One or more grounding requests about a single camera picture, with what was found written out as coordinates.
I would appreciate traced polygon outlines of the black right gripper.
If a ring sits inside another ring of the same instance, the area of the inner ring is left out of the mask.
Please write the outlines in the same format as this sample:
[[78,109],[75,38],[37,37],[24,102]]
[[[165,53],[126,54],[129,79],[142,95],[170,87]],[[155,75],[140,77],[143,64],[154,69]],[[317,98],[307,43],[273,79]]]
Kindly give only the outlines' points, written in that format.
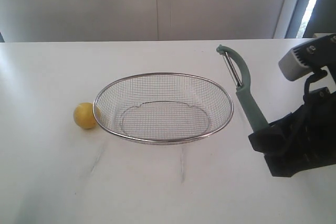
[[335,164],[335,92],[323,87],[303,100],[295,112],[248,136],[273,177]]

